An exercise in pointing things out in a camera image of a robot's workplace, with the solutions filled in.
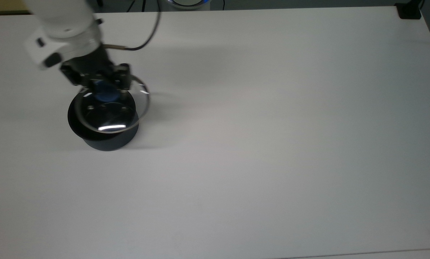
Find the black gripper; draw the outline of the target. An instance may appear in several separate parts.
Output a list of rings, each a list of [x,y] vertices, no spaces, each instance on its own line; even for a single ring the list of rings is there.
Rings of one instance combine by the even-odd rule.
[[[62,62],[59,70],[72,85],[87,87],[94,97],[101,97],[101,81],[105,81],[120,91],[121,102],[129,100],[130,65],[114,64],[103,45],[90,54]]]

